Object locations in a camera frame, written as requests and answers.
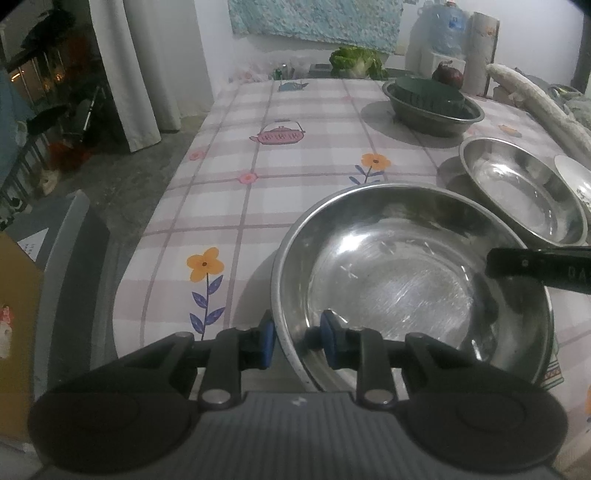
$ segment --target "orange flower print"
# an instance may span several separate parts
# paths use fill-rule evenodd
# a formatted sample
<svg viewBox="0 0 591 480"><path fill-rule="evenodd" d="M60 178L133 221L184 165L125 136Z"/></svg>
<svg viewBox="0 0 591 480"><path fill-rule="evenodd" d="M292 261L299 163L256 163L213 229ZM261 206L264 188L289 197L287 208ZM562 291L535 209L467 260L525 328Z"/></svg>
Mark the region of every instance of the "orange flower print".
<svg viewBox="0 0 591 480"><path fill-rule="evenodd" d="M361 164L373 171L384 171L392 162L379 153L366 153L365 155L361 155Z"/></svg>
<svg viewBox="0 0 591 480"><path fill-rule="evenodd" d="M223 263L217 259L218 255L219 250L216 247L208 248L203 255L191 255L187 259L187 266L193 269L191 281L202 281L205 275L222 273Z"/></svg>
<svg viewBox="0 0 591 480"><path fill-rule="evenodd" d="M368 171L365 171L363 167L360 165L355 165L355 168L361 175L365 178L363 181L359 181L357 178L351 176L349 180L355 183L356 185L361 185L362 183L367 183L368 178L375 177L377 175L383 175L384 170L388 168L392 162L390 162L386 157L380 155L379 153L366 153L365 155L361 155L361 164L364 167L367 167Z"/></svg>
<svg viewBox="0 0 591 480"><path fill-rule="evenodd" d="M223 271L223 263L217 259L218 255L219 250L216 247L211 247L205 250L203 255L192 255L187 259L187 266L193 270L191 281L200 282L204 278L206 280L205 295L196 291L191 292L195 304L203 311L199 311L197 314L189 312L189 321L195 331L201 333L201 340L205 337L207 326L217 322L226 310L226 307L212 310L209 303L211 295L217 292L223 280L223 275L213 280L209 277L209 275L218 275Z"/></svg>

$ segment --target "white plate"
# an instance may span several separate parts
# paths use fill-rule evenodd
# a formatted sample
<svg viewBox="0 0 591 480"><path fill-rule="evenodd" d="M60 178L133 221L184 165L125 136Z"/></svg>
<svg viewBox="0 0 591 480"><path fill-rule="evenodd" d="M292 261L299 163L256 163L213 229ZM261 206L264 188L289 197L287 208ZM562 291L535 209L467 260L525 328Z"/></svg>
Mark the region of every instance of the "white plate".
<svg viewBox="0 0 591 480"><path fill-rule="evenodd" d="M564 182L591 212L591 171L566 155L556 155L554 164Z"/></svg>

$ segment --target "cardboard box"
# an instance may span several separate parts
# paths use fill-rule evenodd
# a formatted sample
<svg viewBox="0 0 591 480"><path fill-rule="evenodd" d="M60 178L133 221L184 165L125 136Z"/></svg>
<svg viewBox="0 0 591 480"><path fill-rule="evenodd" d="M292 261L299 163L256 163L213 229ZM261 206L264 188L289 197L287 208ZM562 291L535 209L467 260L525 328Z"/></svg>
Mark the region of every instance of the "cardboard box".
<svg viewBox="0 0 591 480"><path fill-rule="evenodd" d="M0 233L0 436L23 442L29 440L27 417L33 404L35 323L42 282L43 272L8 235Z"/></svg>

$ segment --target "black round pad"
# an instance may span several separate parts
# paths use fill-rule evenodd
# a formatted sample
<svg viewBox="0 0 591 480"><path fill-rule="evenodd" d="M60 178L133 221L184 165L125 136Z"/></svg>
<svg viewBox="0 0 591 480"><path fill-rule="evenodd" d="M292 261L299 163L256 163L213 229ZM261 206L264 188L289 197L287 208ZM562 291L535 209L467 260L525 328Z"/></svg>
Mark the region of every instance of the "black round pad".
<svg viewBox="0 0 591 480"><path fill-rule="evenodd" d="M552 459L567 429L544 392L418 393L408 405L412 435L444 462L483 473L532 468Z"/></svg>
<svg viewBox="0 0 591 480"><path fill-rule="evenodd" d="M134 370L43 395L29 415L39 453L65 470L96 474L151 463L177 445L190 427L187 401L149 370Z"/></svg>

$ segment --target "bowl rim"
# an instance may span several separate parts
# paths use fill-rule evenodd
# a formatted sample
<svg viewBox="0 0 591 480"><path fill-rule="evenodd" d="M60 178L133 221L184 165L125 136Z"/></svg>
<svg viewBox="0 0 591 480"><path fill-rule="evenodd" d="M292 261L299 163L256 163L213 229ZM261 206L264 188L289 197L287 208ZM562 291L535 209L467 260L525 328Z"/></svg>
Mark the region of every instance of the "bowl rim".
<svg viewBox="0 0 591 480"><path fill-rule="evenodd" d="M486 190L484 190L479 183L476 181L476 179L474 178L474 175L472 174L472 172L470 171L470 169L468 168L468 165L466 163L466 156L464 155L464 152L467 148L467 146L469 144L471 144L472 142L475 141L480 141L480 140L488 140L488 141L492 141L492 142L497 142L497 143L502 143L505 145L510 145L514 148L516 148L517 150L520 150L526 154L528 154L530 157L535 158L538 162L540 162L544 167L546 167L547 169L549 169L554 175L556 175L556 177L558 177L558 179L560 180L560 182L565 186L565 188L568 190L568 192L570 193L571 198L573 199L575 205L577 206L577 211L579 213L579 220L581 221L582 225L583 225L583 231L581 233L581 237L574 243L570 243L570 244L565 244L565 243L559 243L559 242L554 242L552 240L549 240L543 236L541 236L540 234L532 231L527 225L524 225L520 220L518 220L517 218L515 218L513 215L511 215L510 213L508 213L494 198L492 198L488 192ZM526 230L530 235L533 235L534 237L536 237L538 240L540 240L543 243L546 243L548 245L552 245L553 247L579 247L581 245L583 245L585 243L585 241L587 240L587 217L585 215L585 212L583 210L582 205L580 204L579 199L577 198L576 194L572 191L572 189L567 185L567 183L564 181L564 179L562 178L561 175L559 175L558 173L556 173L554 170L552 170L552 168L550 168L548 165L546 165L546 163L544 163L543 161L541 161L536 155L532 154L531 152L527 151L525 148L521 148L518 145L515 145L513 142L509 142L507 140L502 140L500 138L494 138L494 137L481 137L481 136L475 136L475 137L469 137L467 139L465 139L461 144L460 144L460 160L462 162L462 167L464 167L465 172L468 174L468 176L470 177L470 179L472 180L472 183L474 185L476 185L476 187L478 188L478 190L480 192L482 192L486 198L496 207L498 208L501 212L503 212L504 215L506 215L508 218L510 218L513 222L515 222L517 225L519 225L522 229Z"/></svg>
<svg viewBox="0 0 591 480"><path fill-rule="evenodd" d="M485 117L484 110L480 107L480 105L478 105L477 102L475 102L470 97L464 95L462 92L460 92L460 94L463 95L464 98L466 99L466 104L470 105L470 107L473 108L474 110L476 110L476 112L478 113L478 116L476 118L457 118L455 116L441 115L440 113L434 113L434 112L430 112L429 110L423 110L422 108L411 105L410 103L403 102L401 99L396 98L394 95L392 95L388 91L388 87L390 85L393 85L395 83L395 81L396 81L396 79L388 80L387 82L384 82L384 84L382 85L382 91L383 91L384 95L387 96L391 102L400 103L401 105L404 106L404 108L414 110L415 113L417 113L421 116L426 116L432 120L437 120L440 122L441 121L448 121L448 122L452 121L456 124L465 124L465 125L477 124L478 122L481 122L482 120L484 120L484 117Z"/></svg>
<svg viewBox="0 0 591 480"><path fill-rule="evenodd" d="M285 353L287 361L290 363L291 367L294 369L295 373L297 374L298 378L303 383L304 388L307 391L323 391L327 390L327 388L326 385L319 385L316 383L316 379L312 377L312 374L309 373L308 369L304 365L304 362L298 355L296 347L294 346L294 342L291 339L289 328L287 326L287 321L283 313L283 307L281 302L281 277L285 266L285 260L291 249L291 246L293 245L294 241L296 240L296 237L300 234L302 229L314 216L316 216L318 213L320 213L322 210L329 207L330 205L338 202L340 199L348 195L353 195L357 191L361 190L391 189L405 187L425 188L455 198L456 200L459 200L463 203L466 203L467 205L480 211L480 213L488 217L491 221L496 222L500 228L505 229L506 232L516 240L519 247L527 248L525 246L525 243L521 240L521 238L519 238L519 236L501 218L496 216L487 208L476 203L474 200L464 197L458 193L452 192L451 190L442 189L428 183L421 183L415 181L388 181L369 185L355 185L344 190L339 190L338 192L328 195L328 197L325 197L324 199L315 203L294 222L294 224L285 234L285 237L283 237L283 240L281 241L281 244L279 245L279 248L275 253L275 258L273 260L273 267L271 271L271 313L275 323L275 331L277 332L277 338L279 339L281 349ZM554 310L552 308L550 293L546 286L542 285L542 288L546 299L546 305L548 306L548 322L550 324L550 328L548 338L546 340L544 358L538 365L538 369L534 378L529 380L529 382L532 384L539 384L544 377L545 371L550 361L550 356L552 354L552 345L554 342L555 335Z"/></svg>
<svg viewBox="0 0 591 480"><path fill-rule="evenodd" d="M418 77L415 75L405 75L402 77L396 77L393 80L394 80L392 82L393 85L398 86L402 90L406 90L407 92L410 92L410 93L415 93L417 95L420 95L417 92L414 92L413 90L411 90L408 85L404 85L404 83L408 83L409 80L413 80L413 81L416 81L416 82L422 83L422 84L427 84L427 82L428 82L429 85L435 85L435 88L440 88L442 90L442 92L449 92L450 95L452 95L454 97L454 98L445 98L445 99L441 99L441 100L446 101L446 102L458 102L458 103L464 103L466 101L466 97L462 94L462 92L460 90L458 90L450 85L447 85L445 83L437 82L433 79Z"/></svg>

